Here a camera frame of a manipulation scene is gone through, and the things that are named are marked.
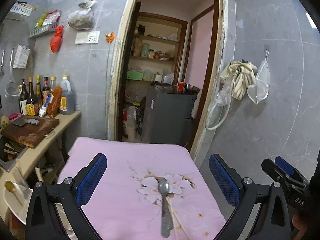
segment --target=red bag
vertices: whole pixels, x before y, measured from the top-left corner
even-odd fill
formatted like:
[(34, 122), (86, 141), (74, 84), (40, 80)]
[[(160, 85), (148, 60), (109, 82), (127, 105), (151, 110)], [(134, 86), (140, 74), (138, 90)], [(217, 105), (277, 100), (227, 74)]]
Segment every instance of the red bag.
[(56, 27), (56, 33), (52, 37), (50, 41), (50, 48), (52, 52), (57, 52), (60, 49), (62, 43), (62, 32), (63, 32), (63, 25)]

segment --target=blue gripper pad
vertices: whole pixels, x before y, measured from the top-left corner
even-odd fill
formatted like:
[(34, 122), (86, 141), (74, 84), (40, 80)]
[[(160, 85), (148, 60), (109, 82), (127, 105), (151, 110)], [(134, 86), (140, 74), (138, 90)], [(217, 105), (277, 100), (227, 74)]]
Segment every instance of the blue gripper pad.
[(101, 154), (101, 156), (93, 164), (92, 168), (88, 171), (87, 175), (77, 187), (76, 203), (78, 206), (86, 205), (89, 202), (106, 168), (107, 158), (104, 154)]
[(288, 175), (294, 174), (294, 168), (280, 156), (275, 158), (275, 164), (277, 164), (281, 169), (283, 169)]
[(214, 155), (209, 158), (209, 169), (229, 205), (237, 208), (240, 202), (239, 188)]

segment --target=orange clip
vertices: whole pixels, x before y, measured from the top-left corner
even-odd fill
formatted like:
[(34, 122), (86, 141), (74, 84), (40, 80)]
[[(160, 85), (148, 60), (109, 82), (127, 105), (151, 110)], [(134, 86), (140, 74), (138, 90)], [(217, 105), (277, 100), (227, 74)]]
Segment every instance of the orange clip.
[(114, 39), (115, 39), (114, 33), (111, 33), (110, 37), (108, 37), (108, 35), (106, 35), (106, 42), (111, 43), (111, 42), (113, 42)]

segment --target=cleaver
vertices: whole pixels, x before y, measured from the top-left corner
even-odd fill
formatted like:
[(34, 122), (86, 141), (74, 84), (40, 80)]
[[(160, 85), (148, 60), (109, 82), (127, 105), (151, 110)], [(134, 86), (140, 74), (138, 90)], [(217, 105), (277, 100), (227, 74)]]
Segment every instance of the cleaver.
[(38, 125), (40, 121), (36, 119), (24, 119), (22, 117), (19, 117), (17, 120), (14, 120), (12, 123), (18, 126), (24, 126), (26, 123)]

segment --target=wooden cutting board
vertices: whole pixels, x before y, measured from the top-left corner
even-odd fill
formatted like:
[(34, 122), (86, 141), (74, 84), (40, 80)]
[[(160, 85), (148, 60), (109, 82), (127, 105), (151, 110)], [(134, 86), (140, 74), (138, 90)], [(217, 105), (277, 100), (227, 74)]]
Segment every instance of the wooden cutting board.
[(24, 126), (18, 126), (10, 123), (6, 128), (2, 129), (1, 134), (15, 142), (26, 145), (30, 148), (35, 148), (59, 123), (59, 119), (28, 116), (23, 115), (24, 119), (39, 120), (38, 125), (26, 123)]

